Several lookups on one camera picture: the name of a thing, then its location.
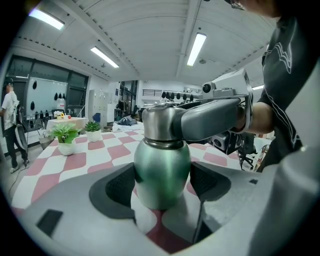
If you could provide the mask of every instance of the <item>fluorescent light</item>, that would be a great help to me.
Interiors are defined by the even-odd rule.
[[[198,57],[198,54],[202,46],[204,45],[206,38],[207,36],[205,34],[201,34],[201,33],[196,34],[188,62],[186,63],[188,66],[192,67],[194,65],[196,58]]]
[[[37,9],[33,9],[33,11],[30,12],[29,16],[39,19],[45,23],[48,23],[49,25],[55,27],[58,30],[60,30],[64,26],[64,24],[56,18]]]
[[[97,47],[93,47],[91,49],[92,52],[94,52],[96,55],[98,55],[100,58],[108,62],[112,67],[119,68],[119,66],[114,63],[111,59],[109,59],[102,51],[100,51]]]
[[[262,89],[263,87],[264,87],[264,85],[253,87],[252,90],[259,90],[259,89]]]

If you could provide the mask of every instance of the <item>white flower pot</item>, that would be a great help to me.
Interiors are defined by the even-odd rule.
[[[64,156],[70,156],[75,152],[76,141],[73,140],[72,143],[58,143],[58,149],[60,153]]]
[[[101,141],[102,140],[101,130],[86,131],[85,134],[86,134],[89,142],[97,142],[97,141]]]

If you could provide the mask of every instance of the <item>man in white t-shirt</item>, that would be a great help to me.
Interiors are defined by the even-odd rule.
[[[4,123],[4,136],[6,141],[6,147],[8,149],[8,153],[11,157],[11,164],[12,168],[10,170],[10,173],[14,173],[19,169],[19,165],[17,163],[17,156],[16,156],[16,150],[15,145],[21,152],[21,157],[24,160],[25,163],[28,163],[28,154],[27,152],[20,147],[17,141],[16,137],[16,125],[12,121],[12,115],[15,115],[15,104],[17,104],[18,99],[14,92],[13,88],[13,81],[6,84],[5,86],[6,95],[4,97],[3,103],[2,103],[2,110],[0,111],[0,117],[3,117],[3,123]]]

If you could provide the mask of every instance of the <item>person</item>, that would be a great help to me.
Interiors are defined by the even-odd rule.
[[[10,169],[10,173],[13,174],[20,168],[17,163],[15,145],[20,150],[24,163],[28,164],[29,160],[27,152],[18,144],[16,137],[16,125],[12,122],[12,115],[15,115],[15,104],[18,104],[19,102],[14,92],[12,79],[5,85],[5,90],[6,95],[1,106],[2,110],[0,111],[0,116],[3,117],[6,147],[11,157],[12,168]]]
[[[319,40],[312,38],[317,34],[317,15],[313,13],[312,3],[297,4],[289,0],[225,1],[233,8],[277,19],[262,58],[264,88],[261,98],[252,107],[252,122],[246,130],[255,134],[274,131],[275,139],[258,169],[261,172],[302,146],[286,109],[304,86],[319,58]],[[245,111],[239,107],[234,129],[242,131],[245,121]]]

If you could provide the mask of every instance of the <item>ceiling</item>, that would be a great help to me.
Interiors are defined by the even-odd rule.
[[[63,28],[28,17],[13,45],[109,81],[200,85],[245,67],[253,84],[262,85],[261,56],[275,26],[273,20],[232,9],[223,0],[47,0],[38,8],[64,22]],[[190,67],[197,32],[207,38]],[[94,46],[119,68],[101,67],[104,61],[90,51]]]

